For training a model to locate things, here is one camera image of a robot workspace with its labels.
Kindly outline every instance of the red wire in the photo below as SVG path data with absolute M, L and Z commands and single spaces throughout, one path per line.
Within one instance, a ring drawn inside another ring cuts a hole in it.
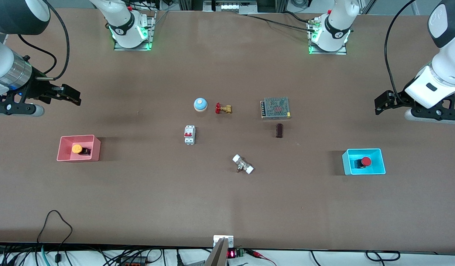
M 273 262 L 271 259 L 267 259 L 267 258 L 266 258 L 266 257 L 264 257 L 264 256 L 262 256 L 262 258 L 261 258 L 261 259 L 265 259 L 265 260 L 268 260 L 268 261 L 270 261 L 271 263 L 273 263 L 275 266 L 277 266 L 277 264 L 276 264 L 275 262 Z

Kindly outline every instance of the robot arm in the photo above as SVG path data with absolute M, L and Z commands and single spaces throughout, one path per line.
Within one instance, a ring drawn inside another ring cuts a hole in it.
M 377 115 L 386 109 L 408 106 L 411 107 L 405 113 L 408 120 L 455 123 L 455 0 L 438 4 L 428 19 L 428 31 L 440 48 L 439 53 L 398 97 L 386 91 L 376 98 Z M 450 102 L 448 108 L 442 105 L 444 100 Z
M 331 12 L 316 17 L 320 26 L 311 39 L 319 48 L 327 52 L 335 52 L 347 42 L 350 27 L 359 14 L 357 0 L 334 0 Z
M 428 20 L 428 31 L 440 51 L 405 89 L 425 108 L 455 93 L 455 0 L 439 3 Z
M 0 0 L 0 34 L 38 35 L 50 20 L 49 7 L 43 0 Z M 66 84 L 54 86 L 49 81 L 38 81 L 45 74 L 32 67 L 28 56 L 20 56 L 0 42 L 0 114 L 41 116 L 44 108 L 26 103 L 37 99 L 50 104 L 51 99 L 70 101 L 80 105 L 80 93 Z M 21 96 L 15 102 L 16 95 Z
M 124 48 L 134 48 L 148 39 L 147 15 L 129 11 L 121 0 L 89 0 L 108 21 L 113 38 Z

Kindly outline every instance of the black cable connector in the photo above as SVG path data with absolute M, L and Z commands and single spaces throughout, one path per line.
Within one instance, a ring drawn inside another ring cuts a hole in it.
M 178 252 L 178 249 L 177 249 L 177 266 L 185 266 L 185 264 L 183 264 L 182 257 L 180 256 L 180 253 Z
M 62 261 L 62 256 L 60 253 L 55 254 L 55 263 L 59 263 L 60 261 Z

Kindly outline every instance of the electrical wire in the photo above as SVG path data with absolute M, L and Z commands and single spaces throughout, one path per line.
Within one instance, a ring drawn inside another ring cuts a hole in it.
M 30 250 L 25 254 L 24 258 L 23 258 L 22 261 L 18 264 L 18 266 L 24 265 L 25 259 L 27 258 L 27 256 L 29 256 L 29 254 L 30 254 L 31 251 L 32 251 L 32 250 L 30 249 Z
M 393 20 L 391 20 L 390 22 L 390 25 L 388 26 L 388 30 L 387 30 L 387 34 L 385 36 L 385 44 L 383 45 L 383 55 L 385 57 L 385 65 L 387 67 L 387 71 L 388 71 L 388 76 L 390 77 L 390 82 L 391 82 L 391 87 L 393 88 L 393 92 L 395 93 L 395 96 L 396 98 L 398 98 L 399 101 L 401 101 L 402 103 L 406 104 L 406 102 L 401 99 L 401 97 L 398 95 L 398 92 L 397 92 L 397 88 L 395 86 L 395 81 L 393 80 L 393 75 L 391 73 L 391 70 L 390 70 L 390 65 L 388 64 L 388 55 L 387 55 L 387 49 L 388 49 L 388 37 L 390 35 L 390 30 L 391 30 L 391 27 L 393 26 L 393 24 L 395 23 L 395 20 L 397 20 L 398 16 L 403 12 L 403 10 L 405 10 L 409 5 L 411 5 L 413 2 L 415 2 L 416 0 L 411 0 L 410 2 L 406 3 L 399 11 L 398 13 L 395 15 L 395 17 L 393 17 Z
M 374 253 L 378 259 L 373 259 L 369 256 L 369 252 L 370 253 Z M 400 258 L 401 258 L 401 253 L 399 251 L 395 251 L 393 252 L 394 254 L 397 254 L 398 256 L 396 258 L 393 258 L 393 259 L 383 259 L 376 251 L 374 250 L 366 250 L 366 257 L 367 259 L 371 260 L 371 261 L 375 261 L 375 262 L 381 262 L 382 263 L 382 266 L 385 266 L 385 261 L 388 261 L 388 262 L 391 262 L 391 261 L 398 261 Z
M 109 259 L 107 263 L 104 263 L 103 266 L 110 266 L 112 263 L 118 263 L 118 260 L 121 260 L 124 256 L 129 256 L 131 253 L 135 252 L 137 249 L 126 249 L 121 254 L 114 256 L 112 259 Z
M 106 255 L 103 253 L 103 251 L 101 250 L 101 247 L 99 247 L 99 253 L 102 254 L 103 258 L 105 259 L 106 263 L 108 262 L 108 259 L 106 259 Z
M 34 48 L 34 49 L 37 50 L 37 51 L 43 52 L 44 54 L 48 54 L 48 55 L 52 56 L 52 58 L 54 59 L 54 64 L 53 64 L 52 67 L 49 68 L 47 71 L 44 71 L 44 72 L 43 72 L 44 74 L 47 74 L 48 72 L 52 71 L 52 69 L 54 69 L 54 67 L 57 65 L 57 57 L 55 57 L 55 55 L 53 55 L 53 54 L 52 54 L 51 52 L 49 52 L 49 51 L 46 51 L 46 50 L 44 50 L 44 49 L 42 49 L 42 48 L 40 48 L 40 47 L 37 47 L 37 46 L 35 46 L 35 45 L 29 43 L 29 42 L 26 41 L 26 40 L 22 37 L 22 35 L 20 35 L 20 34 L 18 34 L 18 37 L 20 38 L 20 40 L 21 40 L 23 43 L 27 44 L 27 46 L 32 47 L 32 48 Z
M 47 256 L 45 255 L 45 251 L 44 251 L 44 246 L 42 245 L 42 247 L 40 248 L 40 253 L 42 254 L 42 258 L 44 258 L 44 262 L 47 266 L 50 266 L 50 263 L 47 259 Z
M 58 216 L 60 217 L 60 219 L 62 220 L 62 222 L 64 222 L 69 228 L 70 228 L 70 233 L 67 235 L 67 237 L 65 237 L 65 239 L 60 243 L 60 245 L 58 245 L 57 247 L 57 254 L 60 254 L 60 247 L 62 246 L 62 244 L 72 235 L 72 232 L 73 232 L 73 227 L 62 217 L 62 215 L 60 214 L 60 212 L 58 210 L 51 210 L 50 212 L 47 213 L 47 216 L 45 217 L 45 221 L 44 221 L 44 225 L 42 226 L 42 229 L 40 230 L 39 234 L 37 235 L 37 239 L 36 239 L 36 244 L 39 244 L 39 239 L 40 237 L 42 236 L 42 233 L 44 232 L 44 229 L 45 229 L 45 226 L 47 225 L 47 220 L 49 219 L 49 215 L 52 213 L 52 212 L 56 212 L 58 214 Z M 47 264 L 47 266 L 50 266 L 48 264 L 48 261 L 47 261 L 47 258 L 45 257 L 45 253 L 42 253 L 42 256 L 44 257 L 44 262 L 45 264 Z M 38 262 L 37 262 L 37 250 L 35 251 L 35 263 L 37 264 L 38 266 Z
M 65 257 L 67 257 L 68 264 L 70 264 L 70 266 L 73 266 L 72 261 L 70 260 L 68 254 L 67 254 L 67 250 L 64 250 L 64 252 L 65 252 Z
M 282 13 L 284 13 L 284 14 L 290 14 L 290 15 L 292 15 L 296 20 L 301 21 L 301 22 L 304 22 L 304 23 L 308 23 L 308 20 L 302 20 L 301 18 L 299 18 L 299 17 L 298 17 L 295 13 L 293 13 L 293 12 L 284 11 L 284 12 L 282 12 Z
M 277 266 L 277 264 L 276 264 L 275 262 L 273 262 L 271 259 L 268 259 L 268 258 L 266 258 L 266 257 L 262 257 L 261 259 L 268 260 L 268 261 L 270 261 L 271 263 L 273 263 L 275 266 Z
M 281 23 L 281 22 L 277 22 L 277 21 L 273 21 L 273 20 L 268 20 L 266 18 L 263 18 L 263 17 L 255 17 L 255 16 L 249 16 L 249 15 L 245 15 L 246 17 L 253 17 L 253 18 L 257 18 L 259 20 L 264 20 L 266 22 L 272 22 L 272 23 L 275 23 L 275 24 L 278 24 L 278 25 L 282 25 L 284 27 L 290 27 L 290 28 L 295 28 L 295 29 L 301 29 L 301 30 L 305 30 L 305 31 L 309 31 L 309 32 L 315 32 L 313 29 L 307 29 L 307 28 L 302 28 L 302 27 L 297 27 L 297 26 L 293 26 L 293 25 L 288 25 L 288 24 L 284 24 L 284 23 Z
M 175 5 L 173 5 L 171 7 L 167 7 L 167 9 L 164 10 L 165 13 L 155 22 L 154 27 L 168 14 L 169 10 L 172 9 L 173 7 L 175 7 Z
M 49 8 L 55 14 L 57 19 L 60 21 L 60 24 L 62 24 L 62 28 L 64 29 L 64 33 L 65 33 L 65 41 L 66 41 L 66 45 L 67 45 L 67 56 L 65 59 L 64 68 L 62 69 L 62 72 L 60 72 L 60 74 L 58 74 L 58 76 L 51 79 L 52 81 L 56 81 L 57 79 L 60 79 L 65 74 L 65 71 L 67 70 L 68 62 L 70 59 L 70 40 L 69 40 L 69 36 L 68 36 L 67 27 L 65 26 L 65 23 L 62 20 L 62 18 L 60 17 L 60 15 L 58 14 L 57 10 L 55 10 L 55 8 L 47 0 L 43 0 L 43 2 L 49 6 Z
M 150 253 L 150 251 L 148 251 L 147 256 L 145 257 L 145 260 L 147 261 L 147 264 L 154 263 L 155 261 L 158 261 L 162 257 L 162 250 L 160 249 L 160 255 L 158 256 L 158 258 L 155 259 L 154 261 L 149 261 L 148 260 L 148 254 Z
M 310 250 L 311 252 L 311 255 L 313 256 L 313 259 L 315 260 L 315 263 L 317 264 L 317 266 L 321 266 L 321 264 L 319 264 L 319 262 L 317 261 L 316 257 L 315 257 L 315 253 L 313 253 L 312 250 Z
M 164 256 L 164 266 L 167 266 L 167 262 L 165 261 L 165 249 L 162 249 L 162 254 Z
M 47 220 L 49 219 L 49 215 L 52 213 L 52 212 L 56 212 L 58 214 L 58 216 L 60 217 L 60 219 L 62 220 L 62 222 L 64 222 L 69 228 L 70 228 L 70 233 L 67 235 L 67 237 L 65 237 L 65 239 L 60 243 L 60 245 L 58 246 L 58 249 L 60 249 L 60 247 L 62 246 L 62 244 L 67 241 L 67 239 L 72 235 L 72 232 L 73 232 L 73 227 L 62 217 L 62 215 L 60 214 L 60 212 L 58 210 L 51 210 L 50 212 L 47 213 L 47 216 L 45 217 L 45 221 L 44 221 L 44 226 L 42 226 L 42 229 L 40 230 L 39 234 L 37 235 L 37 239 L 35 242 L 37 242 L 37 244 L 39 243 L 39 239 L 40 237 L 42 236 L 42 233 L 44 232 L 44 229 L 45 229 L 45 226 L 47 225 Z

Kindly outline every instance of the blue box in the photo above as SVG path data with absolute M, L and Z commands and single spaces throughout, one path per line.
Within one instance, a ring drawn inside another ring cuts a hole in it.
M 356 168 L 356 160 L 368 157 L 372 164 L 365 168 Z M 384 175 L 382 151 L 380 149 L 348 149 L 342 155 L 342 164 L 346 175 Z

